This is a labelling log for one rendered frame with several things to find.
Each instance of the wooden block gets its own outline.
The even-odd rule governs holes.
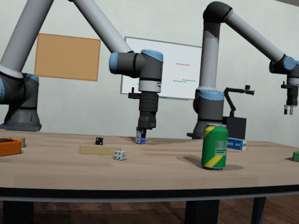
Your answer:
[[[9,137],[9,139],[21,141],[21,148],[25,148],[25,138],[24,137],[13,136],[13,137]]]
[[[102,147],[102,146],[80,146],[80,154],[114,156],[115,150],[122,150],[122,149],[121,148],[113,148],[113,147]]]
[[[7,156],[21,153],[21,141],[0,143],[0,156]]]
[[[97,39],[39,34],[34,74],[97,81],[100,43]]]

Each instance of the red line on whiteboard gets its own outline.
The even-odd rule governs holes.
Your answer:
[[[184,63],[176,63],[177,65],[185,65]],[[190,66],[190,65],[186,65],[186,66]]]

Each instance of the wall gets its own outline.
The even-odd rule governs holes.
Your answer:
[[[129,37],[202,45],[206,6],[221,1],[288,56],[299,59],[299,7],[273,0],[95,0],[119,33]],[[27,0],[0,0],[0,57]],[[55,0],[41,33],[97,39],[75,5]],[[23,72],[33,73],[36,43]],[[98,82],[40,77],[38,114],[41,132],[135,136],[138,100],[120,95],[120,75],[109,71],[110,52],[101,45]],[[285,75],[269,72],[269,59],[226,24],[221,25],[217,89],[251,85],[255,95],[231,94],[236,117],[247,118],[247,140],[299,147],[299,108],[283,115]],[[8,106],[0,105],[0,120]],[[225,102],[224,115],[229,115]],[[148,137],[186,138],[197,114],[192,101],[159,100],[157,128]]]

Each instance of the green soda can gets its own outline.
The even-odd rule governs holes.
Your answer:
[[[208,123],[203,133],[202,167],[221,171],[225,167],[228,130],[226,125]]]

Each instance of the table leg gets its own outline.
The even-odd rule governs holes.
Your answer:
[[[3,224],[33,224],[32,201],[3,201]]]
[[[263,212],[265,209],[266,197],[255,197],[253,201],[252,210],[252,224],[262,224],[263,223]]]
[[[217,224],[219,200],[187,201],[184,224]]]

